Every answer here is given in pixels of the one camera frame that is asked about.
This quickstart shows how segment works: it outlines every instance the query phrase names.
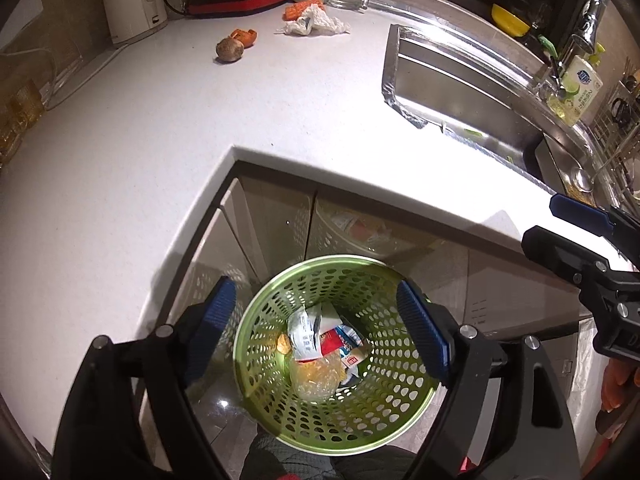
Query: crumpled tissue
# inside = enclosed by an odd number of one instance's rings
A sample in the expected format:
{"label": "crumpled tissue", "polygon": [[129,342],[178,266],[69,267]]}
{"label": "crumpled tissue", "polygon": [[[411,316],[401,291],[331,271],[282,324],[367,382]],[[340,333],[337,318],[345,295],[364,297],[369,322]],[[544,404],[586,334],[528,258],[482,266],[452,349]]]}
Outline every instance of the crumpled tissue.
{"label": "crumpled tissue", "polygon": [[338,18],[330,18],[318,5],[307,7],[295,22],[287,22],[284,27],[276,31],[279,34],[297,34],[308,36],[312,30],[320,34],[332,36],[333,34],[351,33],[349,23],[343,23]]}

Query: dark pants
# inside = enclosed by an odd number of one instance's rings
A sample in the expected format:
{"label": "dark pants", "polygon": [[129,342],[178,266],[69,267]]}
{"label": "dark pants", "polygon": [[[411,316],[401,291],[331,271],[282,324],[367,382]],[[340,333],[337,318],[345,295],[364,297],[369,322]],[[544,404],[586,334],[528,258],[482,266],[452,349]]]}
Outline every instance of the dark pants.
{"label": "dark pants", "polygon": [[401,480],[414,457],[396,446],[353,456],[314,455],[287,446],[258,427],[240,480],[276,480],[286,474],[301,480]]}

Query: green trash bin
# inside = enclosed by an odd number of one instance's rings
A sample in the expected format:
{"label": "green trash bin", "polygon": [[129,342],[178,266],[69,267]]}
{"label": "green trash bin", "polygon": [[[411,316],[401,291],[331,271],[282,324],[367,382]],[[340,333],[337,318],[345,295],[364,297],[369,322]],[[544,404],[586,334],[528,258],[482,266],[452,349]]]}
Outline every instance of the green trash bin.
{"label": "green trash bin", "polygon": [[[245,311],[234,343],[234,370],[244,406],[281,441],[323,455],[349,455],[389,444],[427,409],[438,381],[429,377],[396,309],[402,276],[352,255],[321,256],[284,270]],[[293,393],[288,357],[276,350],[289,316],[331,301],[369,341],[362,381],[325,402]]]}

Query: clear plastic wrap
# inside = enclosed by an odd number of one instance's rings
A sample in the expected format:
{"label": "clear plastic wrap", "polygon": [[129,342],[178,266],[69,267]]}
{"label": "clear plastic wrap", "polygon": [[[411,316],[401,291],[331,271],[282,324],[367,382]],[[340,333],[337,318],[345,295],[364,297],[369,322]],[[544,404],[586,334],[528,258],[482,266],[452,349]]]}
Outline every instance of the clear plastic wrap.
{"label": "clear plastic wrap", "polygon": [[302,400],[321,402],[331,397],[344,378],[340,351],[336,350],[308,363],[289,362],[294,393]]}

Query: metal screw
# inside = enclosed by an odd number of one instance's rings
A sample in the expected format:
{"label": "metal screw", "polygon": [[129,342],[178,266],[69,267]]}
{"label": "metal screw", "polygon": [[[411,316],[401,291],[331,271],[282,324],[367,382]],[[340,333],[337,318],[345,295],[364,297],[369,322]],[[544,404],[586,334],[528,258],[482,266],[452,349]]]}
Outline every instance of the metal screw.
{"label": "metal screw", "polygon": [[474,326],[463,325],[460,327],[460,335],[467,339],[473,339],[478,335],[478,330],[476,330],[476,327]]}
{"label": "metal screw", "polygon": [[107,336],[99,335],[95,337],[94,340],[91,342],[91,346],[94,347],[96,350],[100,350],[101,348],[104,348],[105,346],[107,346],[108,342],[109,342],[109,338]]}
{"label": "metal screw", "polygon": [[174,327],[171,325],[160,325],[156,328],[156,335],[158,337],[169,337],[172,333],[174,333]]}
{"label": "metal screw", "polygon": [[620,317],[627,317],[629,315],[629,310],[626,308],[626,305],[624,303],[619,303],[616,308],[618,310],[618,314],[620,314]]}
{"label": "metal screw", "polygon": [[532,350],[537,350],[540,348],[540,341],[535,336],[528,335],[524,338],[524,344],[527,345]]}

